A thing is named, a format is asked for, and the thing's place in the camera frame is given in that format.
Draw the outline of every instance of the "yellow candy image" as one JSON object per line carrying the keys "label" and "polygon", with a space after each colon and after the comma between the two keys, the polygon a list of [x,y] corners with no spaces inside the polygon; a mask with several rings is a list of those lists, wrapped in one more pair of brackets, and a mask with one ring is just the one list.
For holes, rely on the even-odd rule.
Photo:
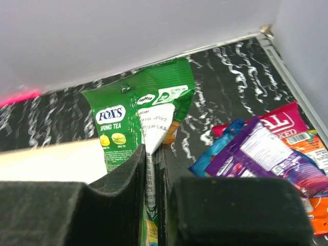
{"label": "yellow candy image", "polygon": [[127,142],[127,139],[125,138],[125,136],[121,133],[114,133],[112,135],[112,140],[114,143],[116,143],[117,145],[123,145]]}
{"label": "yellow candy image", "polygon": [[111,142],[109,141],[109,138],[108,138],[108,136],[106,136],[106,135],[102,135],[102,136],[100,136],[100,143],[101,143],[101,145],[102,146],[108,146]]}

